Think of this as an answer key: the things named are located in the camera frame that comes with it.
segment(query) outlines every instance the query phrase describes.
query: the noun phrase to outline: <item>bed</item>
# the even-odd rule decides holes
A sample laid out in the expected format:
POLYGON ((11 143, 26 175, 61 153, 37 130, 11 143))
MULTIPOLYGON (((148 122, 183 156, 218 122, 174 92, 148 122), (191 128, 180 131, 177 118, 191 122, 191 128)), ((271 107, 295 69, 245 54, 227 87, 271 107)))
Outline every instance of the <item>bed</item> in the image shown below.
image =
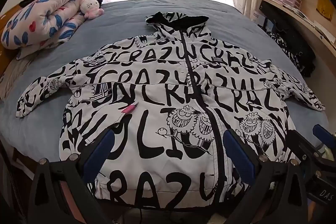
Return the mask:
MULTIPOLYGON (((280 47, 231 6, 211 0, 129 0, 104 4, 102 8, 105 14, 84 22, 69 42, 42 50, 16 80, 8 97, 0 102, 0 133, 10 145, 35 161, 43 157, 50 161, 59 160, 62 115, 71 92, 63 89, 25 118, 16 118, 17 100, 26 87, 36 78, 47 76, 74 59, 91 55, 103 45, 136 35, 152 34, 153 29, 146 25, 144 17, 157 11, 208 16, 207 26, 213 37, 242 47, 262 60, 271 59, 273 64, 304 82, 280 47)), ((286 103, 297 131, 318 146, 320 141, 311 130, 318 123, 328 128, 325 113, 308 109, 294 99, 288 99, 286 103)))

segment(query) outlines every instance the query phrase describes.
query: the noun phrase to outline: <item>hello kitty plush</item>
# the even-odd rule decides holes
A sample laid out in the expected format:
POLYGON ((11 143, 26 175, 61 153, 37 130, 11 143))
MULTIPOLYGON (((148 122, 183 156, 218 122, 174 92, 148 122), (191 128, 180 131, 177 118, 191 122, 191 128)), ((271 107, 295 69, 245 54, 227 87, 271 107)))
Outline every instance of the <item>hello kitty plush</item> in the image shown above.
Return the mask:
POLYGON ((80 9, 85 14, 85 19, 95 19, 104 14, 104 10, 99 8, 97 0, 83 0, 80 9))

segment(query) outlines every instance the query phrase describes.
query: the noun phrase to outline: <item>white quilt with blue leaves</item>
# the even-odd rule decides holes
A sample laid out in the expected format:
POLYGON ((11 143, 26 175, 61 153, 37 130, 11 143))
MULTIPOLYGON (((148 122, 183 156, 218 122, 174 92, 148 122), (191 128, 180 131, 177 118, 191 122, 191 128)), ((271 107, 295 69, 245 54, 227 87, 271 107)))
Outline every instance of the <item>white quilt with blue leaves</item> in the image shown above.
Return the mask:
POLYGON ((84 22, 82 0, 34 0, 8 21, 1 35, 7 49, 20 48, 17 59, 56 47, 70 39, 84 22))

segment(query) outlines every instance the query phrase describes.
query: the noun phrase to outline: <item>blue gripper pad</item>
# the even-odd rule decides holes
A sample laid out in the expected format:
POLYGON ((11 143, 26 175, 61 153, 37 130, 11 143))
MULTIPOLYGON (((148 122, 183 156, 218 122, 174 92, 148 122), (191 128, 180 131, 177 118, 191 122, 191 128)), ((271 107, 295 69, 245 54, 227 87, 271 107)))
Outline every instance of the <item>blue gripper pad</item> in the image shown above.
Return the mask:
POLYGON ((328 148, 331 149, 336 147, 336 138, 319 124, 316 124, 313 127, 313 135, 323 142, 328 148))
POLYGON ((114 132, 110 129, 101 139, 101 142, 93 150, 83 166, 82 180, 84 183, 91 183, 95 181, 95 178, 114 146, 114 141, 114 132))
POLYGON ((229 130, 224 132, 223 145, 241 180, 252 185, 255 181, 255 167, 229 130))

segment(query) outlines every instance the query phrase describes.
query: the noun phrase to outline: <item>bolt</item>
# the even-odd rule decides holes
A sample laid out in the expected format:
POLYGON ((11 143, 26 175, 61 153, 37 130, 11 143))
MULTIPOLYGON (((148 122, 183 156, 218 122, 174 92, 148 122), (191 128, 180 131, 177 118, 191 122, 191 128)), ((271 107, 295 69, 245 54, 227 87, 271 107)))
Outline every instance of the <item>bolt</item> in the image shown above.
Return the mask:
POLYGON ((74 153, 69 156, 70 160, 77 160, 78 159, 78 154, 74 153))
POLYGON ((43 165, 47 162, 47 159, 46 158, 42 158, 39 160, 39 164, 43 165))
POLYGON ((268 160, 267 156, 266 155, 260 155, 259 156, 259 160, 261 160, 262 162, 265 162, 268 160))
POLYGON ((299 163, 297 162, 297 160, 295 160, 295 159, 291 159, 291 164, 292 164, 292 165, 298 165, 299 163))

